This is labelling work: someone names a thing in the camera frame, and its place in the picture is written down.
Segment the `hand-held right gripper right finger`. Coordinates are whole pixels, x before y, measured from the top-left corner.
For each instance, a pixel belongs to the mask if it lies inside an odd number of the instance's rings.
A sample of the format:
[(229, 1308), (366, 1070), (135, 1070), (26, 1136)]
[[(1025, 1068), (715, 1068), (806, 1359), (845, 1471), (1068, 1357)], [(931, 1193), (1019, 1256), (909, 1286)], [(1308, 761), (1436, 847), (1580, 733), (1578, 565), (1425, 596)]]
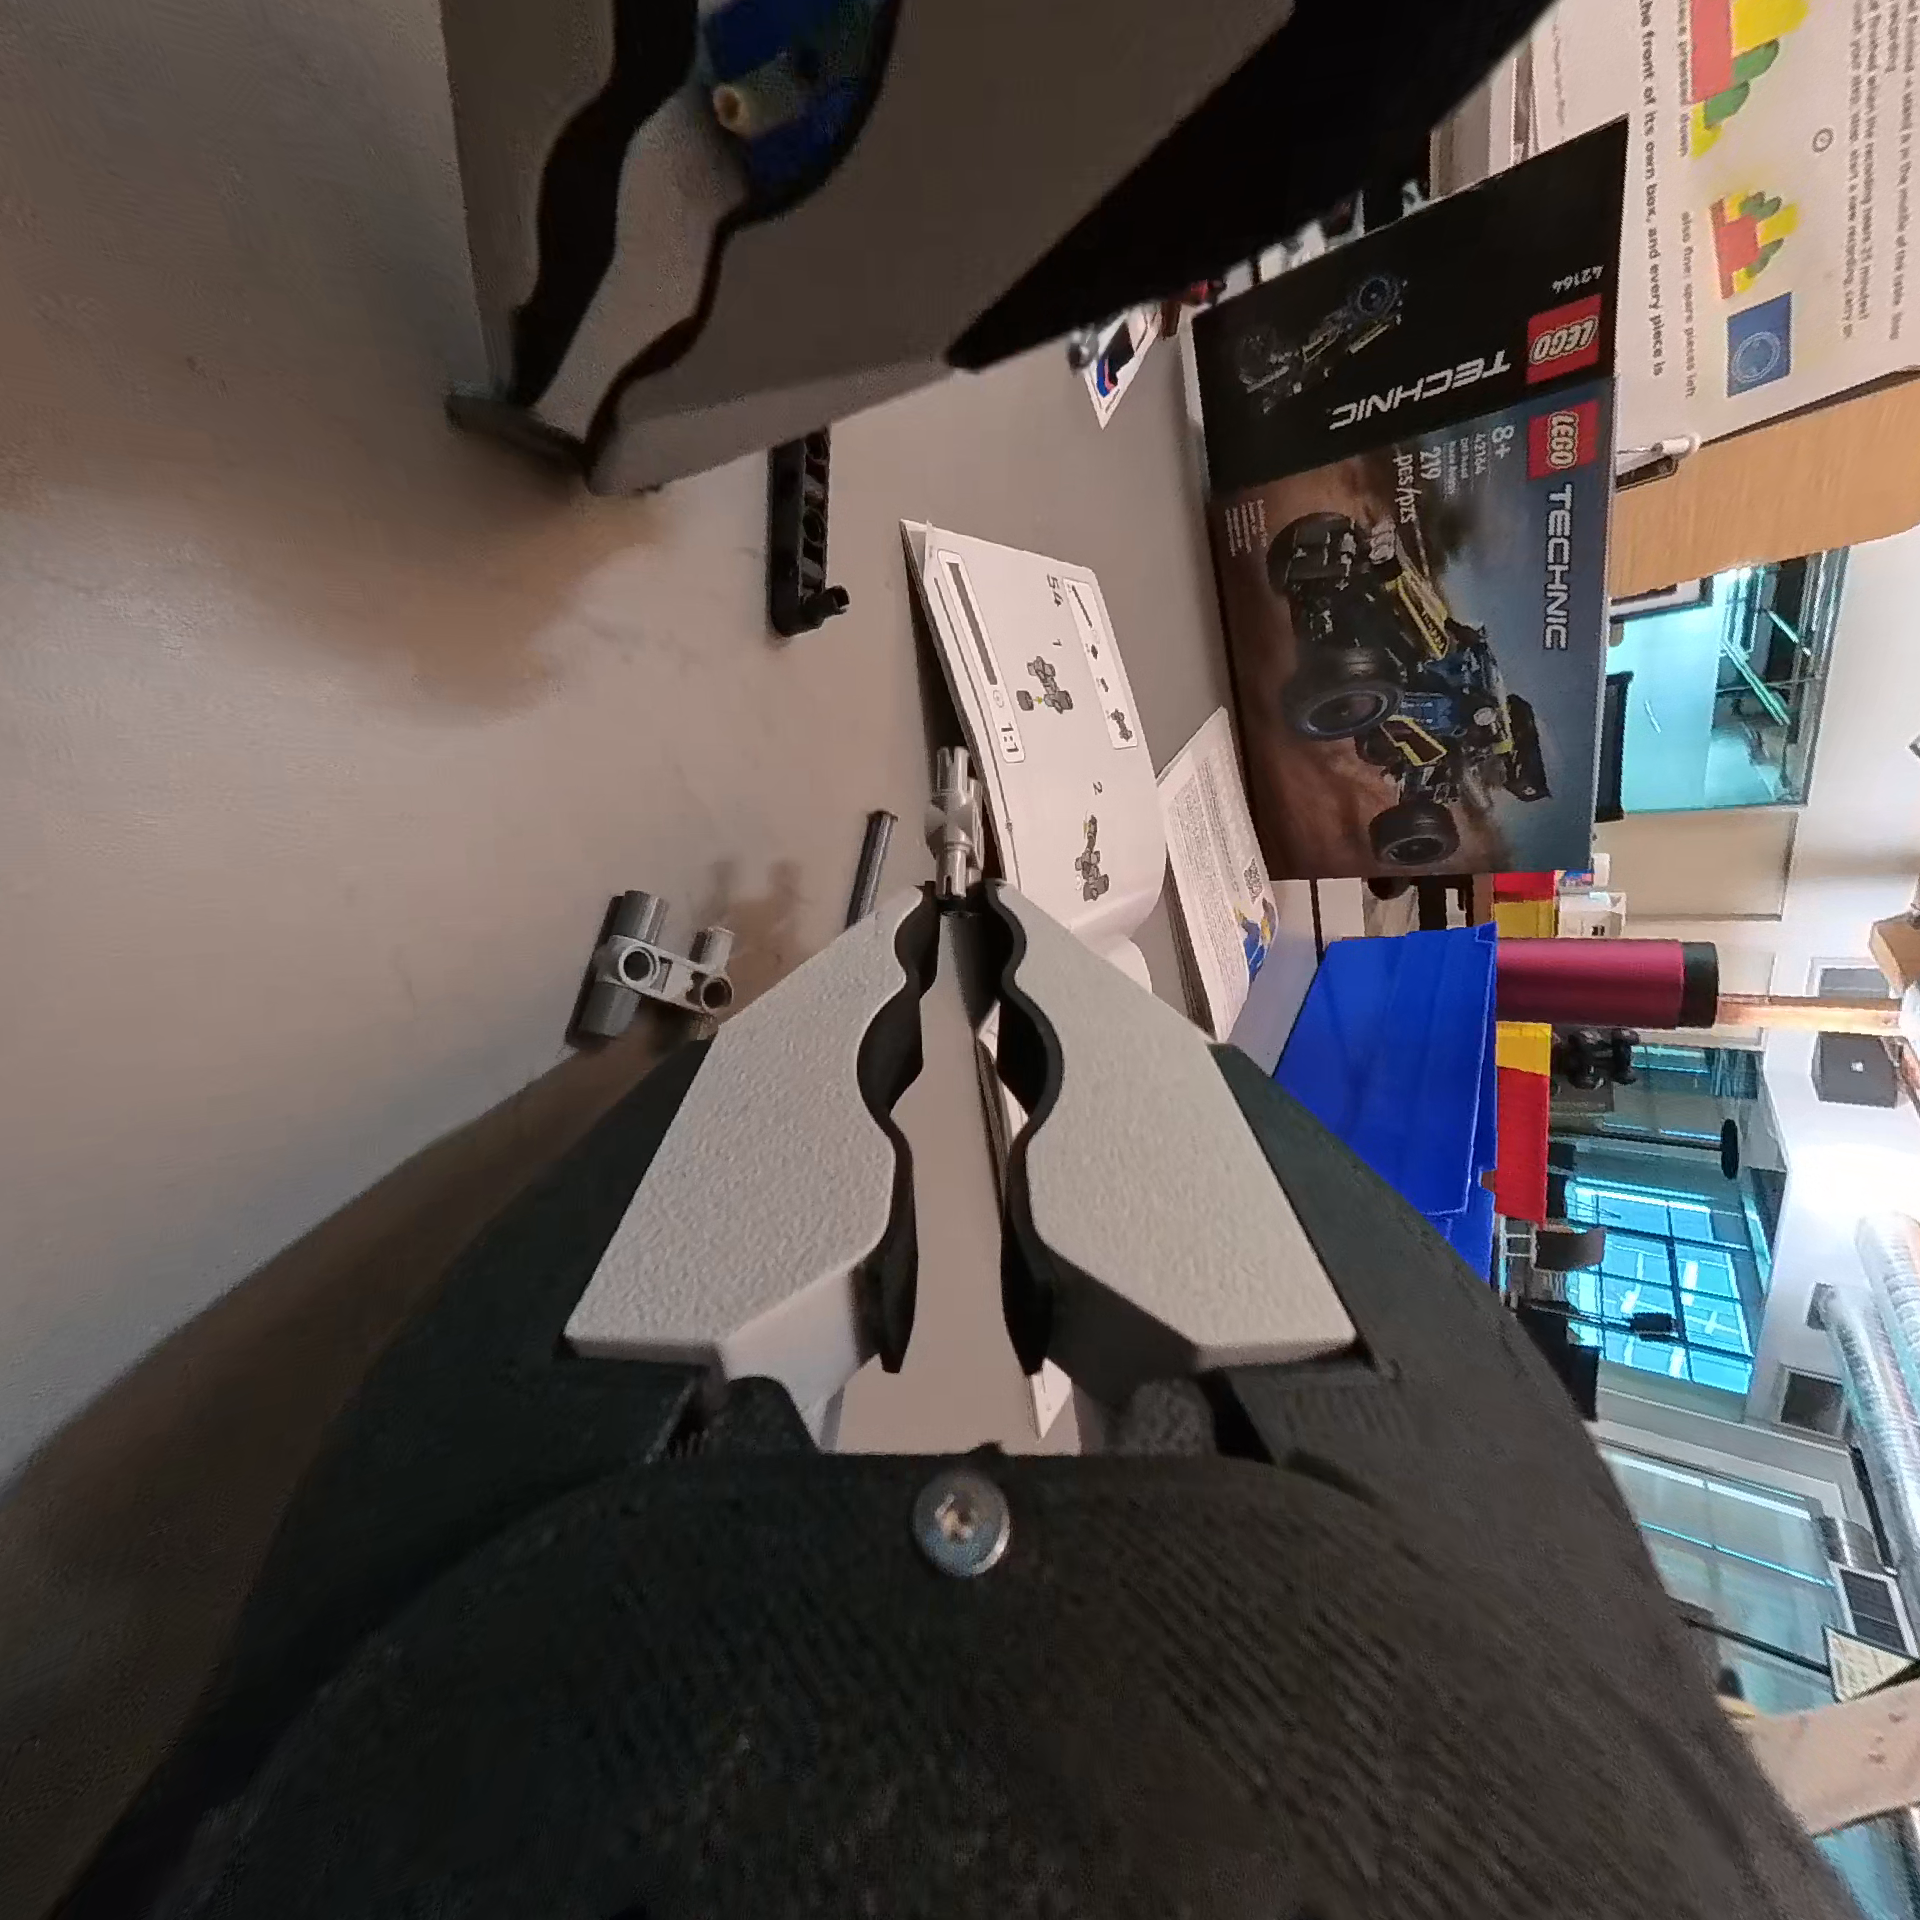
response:
[(1022, 1110), (998, 1299), (1027, 1373), (1170, 1380), (1329, 1359), (1357, 1331), (1231, 1072), (1014, 887), (981, 892), (996, 1070)]

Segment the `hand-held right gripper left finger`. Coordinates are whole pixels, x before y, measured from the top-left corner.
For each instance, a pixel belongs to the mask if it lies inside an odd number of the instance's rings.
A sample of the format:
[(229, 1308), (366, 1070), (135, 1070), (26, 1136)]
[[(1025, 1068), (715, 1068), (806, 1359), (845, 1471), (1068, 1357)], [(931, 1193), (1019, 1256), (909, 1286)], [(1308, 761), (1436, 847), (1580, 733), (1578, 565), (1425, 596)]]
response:
[(849, 1384), (899, 1371), (917, 1316), (895, 1107), (923, 1072), (942, 919), (908, 887), (718, 1031), (564, 1323), (575, 1355), (769, 1380), (845, 1445)]

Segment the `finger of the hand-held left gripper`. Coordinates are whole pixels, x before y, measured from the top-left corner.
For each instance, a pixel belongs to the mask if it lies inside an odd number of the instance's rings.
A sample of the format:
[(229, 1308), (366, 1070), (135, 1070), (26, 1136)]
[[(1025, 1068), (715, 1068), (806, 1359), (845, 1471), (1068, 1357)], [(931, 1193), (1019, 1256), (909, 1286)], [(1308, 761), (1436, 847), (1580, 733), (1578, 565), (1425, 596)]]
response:
[(446, 1), (442, 36), (494, 396), (534, 404), (613, 263), (628, 149), (677, 93), (677, 4)]
[(611, 379), (595, 493), (638, 493), (1228, 269), (1125, 190), (1277, 44), (1290, 4), (902, 4), (842, 159), (718, 222), (691, 312)]

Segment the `light grey lego connector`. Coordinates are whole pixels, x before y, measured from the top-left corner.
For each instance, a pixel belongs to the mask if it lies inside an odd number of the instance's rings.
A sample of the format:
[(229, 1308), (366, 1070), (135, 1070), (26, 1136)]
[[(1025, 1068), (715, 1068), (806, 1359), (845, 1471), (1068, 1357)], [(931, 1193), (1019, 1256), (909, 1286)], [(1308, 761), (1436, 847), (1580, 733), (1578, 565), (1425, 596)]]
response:
[(971, 895), (982, 872), (982, 806), (974, 763), (962, 747), (940, 747), (923, 837), (932, 859), (932, 895), (942, 908)]
[(706, 1021), (731, 1013), (734, 929), (701, 925), (677, 948), (666, 939), (666, 919), (661, 895), (623, 892), (611, 900), (566, 1023), (573, 1046), (619, 1039), (647, 1006)]

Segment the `blue lego assembly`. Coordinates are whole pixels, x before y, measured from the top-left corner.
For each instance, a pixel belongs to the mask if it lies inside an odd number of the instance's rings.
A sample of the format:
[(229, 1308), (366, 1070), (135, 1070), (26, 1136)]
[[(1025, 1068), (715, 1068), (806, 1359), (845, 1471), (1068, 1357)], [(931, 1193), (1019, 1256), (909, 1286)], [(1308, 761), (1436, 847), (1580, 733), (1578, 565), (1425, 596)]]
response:
[(785, 187), (833, 156), (873, 93), (893, 4), (701, 1), (694, 68), (749, 181)]

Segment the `black lego beam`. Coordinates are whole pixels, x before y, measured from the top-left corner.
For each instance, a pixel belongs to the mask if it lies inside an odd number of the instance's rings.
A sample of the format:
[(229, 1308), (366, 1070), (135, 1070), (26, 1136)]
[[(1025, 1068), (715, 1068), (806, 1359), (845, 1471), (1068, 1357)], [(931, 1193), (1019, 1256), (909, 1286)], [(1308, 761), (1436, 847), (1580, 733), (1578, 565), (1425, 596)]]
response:
[(827, 579), (830, 480), (827, 428), (769, 449), (765, 615), (780, 640), (849, 613), (849, 588)]

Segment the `dark lego set box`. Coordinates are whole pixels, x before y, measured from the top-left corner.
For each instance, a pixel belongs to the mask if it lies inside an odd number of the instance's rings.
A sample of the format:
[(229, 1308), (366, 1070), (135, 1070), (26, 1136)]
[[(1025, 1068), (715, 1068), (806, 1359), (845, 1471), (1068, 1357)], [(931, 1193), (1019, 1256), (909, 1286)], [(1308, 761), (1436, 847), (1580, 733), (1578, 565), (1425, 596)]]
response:
[(1588, 862), (1627, 147), (1591, 127), (1194, 325), (1275, 878)]

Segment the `sticker sheet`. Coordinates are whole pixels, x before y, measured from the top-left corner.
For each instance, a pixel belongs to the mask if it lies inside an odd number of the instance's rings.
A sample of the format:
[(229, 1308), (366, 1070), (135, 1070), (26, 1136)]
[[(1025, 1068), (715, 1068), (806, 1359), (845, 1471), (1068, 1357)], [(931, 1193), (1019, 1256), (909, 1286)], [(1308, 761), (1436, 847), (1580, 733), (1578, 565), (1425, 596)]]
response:
[(1093, 328), (1086, 339), (1087, 352), (1081, 376), (1099, 428), (1114, 420), (1162, 333), (1162, 303), (1141, 303)]

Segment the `blue plastic bin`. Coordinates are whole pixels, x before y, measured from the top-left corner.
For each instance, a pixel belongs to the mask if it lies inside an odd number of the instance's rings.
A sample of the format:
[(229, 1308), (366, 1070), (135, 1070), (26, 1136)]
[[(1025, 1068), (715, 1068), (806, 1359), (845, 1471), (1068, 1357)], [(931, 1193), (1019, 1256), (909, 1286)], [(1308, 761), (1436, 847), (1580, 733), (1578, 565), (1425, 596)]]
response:
[(1338, 941), (1275, 1081), (1489, 1280), (1498, 1200), (1498, 933)]

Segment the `white printed leaflet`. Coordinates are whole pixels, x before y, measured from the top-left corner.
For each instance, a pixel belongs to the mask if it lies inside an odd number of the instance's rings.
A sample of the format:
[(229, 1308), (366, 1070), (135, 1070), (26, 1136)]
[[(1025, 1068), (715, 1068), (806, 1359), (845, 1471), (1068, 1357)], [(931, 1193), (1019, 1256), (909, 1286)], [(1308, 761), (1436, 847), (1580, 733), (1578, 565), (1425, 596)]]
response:
[(1228, 705), (1214, 709), (1158, 771), (1157, 797), (1190, 998), (1201, 1025), (1223, 1041), (1279, 935)]

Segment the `red yellow plastic bin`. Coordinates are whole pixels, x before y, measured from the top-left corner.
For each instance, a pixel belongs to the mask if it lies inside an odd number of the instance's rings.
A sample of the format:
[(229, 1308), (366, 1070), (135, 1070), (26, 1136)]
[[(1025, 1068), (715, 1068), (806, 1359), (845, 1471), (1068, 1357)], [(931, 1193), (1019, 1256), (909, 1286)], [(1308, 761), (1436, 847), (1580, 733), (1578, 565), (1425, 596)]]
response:
[(1507, 1007), (1507, 948), (1518, 939), (1557, 933), (1559, 872), (1501, 872), (1492, 878), (1492, 925), (1500, 941), (1495, 969), (1495, 1095), (1498, 1155), (1495, 1211), (1507, 1220), (1547, 1220), (1547, 1147), (1551, 1107), (1551, 1025), (1522, 1021)]

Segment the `printed instruction sheet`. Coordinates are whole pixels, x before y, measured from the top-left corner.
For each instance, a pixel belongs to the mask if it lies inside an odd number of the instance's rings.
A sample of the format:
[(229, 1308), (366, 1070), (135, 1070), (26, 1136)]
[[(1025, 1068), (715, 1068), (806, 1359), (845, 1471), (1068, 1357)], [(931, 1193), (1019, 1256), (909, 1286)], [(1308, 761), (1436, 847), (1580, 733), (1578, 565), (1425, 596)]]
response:
[(1639, 4), (1634, 54), (1620, 438), (1722, 440), (1916, 373), (1917, 4)]

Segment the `dark red bottle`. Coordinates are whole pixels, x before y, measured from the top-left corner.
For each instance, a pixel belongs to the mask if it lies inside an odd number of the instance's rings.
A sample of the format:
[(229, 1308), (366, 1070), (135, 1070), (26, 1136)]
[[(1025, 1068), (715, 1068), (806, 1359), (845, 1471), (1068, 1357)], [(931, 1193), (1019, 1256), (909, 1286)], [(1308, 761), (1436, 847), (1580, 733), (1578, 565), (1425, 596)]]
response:
[(1715, 943), (1673, 939), (1495, 939), (1498, 1017), (1516, 1023), (1711, 1029)]

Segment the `open instruction manual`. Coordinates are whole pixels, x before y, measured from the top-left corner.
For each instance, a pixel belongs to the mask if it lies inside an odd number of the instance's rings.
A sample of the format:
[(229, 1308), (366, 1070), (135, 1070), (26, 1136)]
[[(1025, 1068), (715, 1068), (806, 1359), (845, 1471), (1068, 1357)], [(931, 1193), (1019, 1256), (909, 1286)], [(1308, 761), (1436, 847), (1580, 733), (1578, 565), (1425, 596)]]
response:
[(908, 580), (971, 753), (1001, 879), (1139, 987), (1169, 843), (1154, 761), (1098, 576), (901, 520)]

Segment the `brown cardboard board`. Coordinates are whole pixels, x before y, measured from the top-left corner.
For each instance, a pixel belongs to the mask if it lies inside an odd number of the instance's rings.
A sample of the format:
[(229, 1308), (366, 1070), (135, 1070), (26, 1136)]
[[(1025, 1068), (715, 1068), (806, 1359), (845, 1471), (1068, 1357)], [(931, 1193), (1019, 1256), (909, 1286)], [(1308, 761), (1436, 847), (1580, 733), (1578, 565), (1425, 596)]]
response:
[(1615, 493), (1612, 596), (1870, 543), (1917, 523), (1917, 373), (1689, 452)]

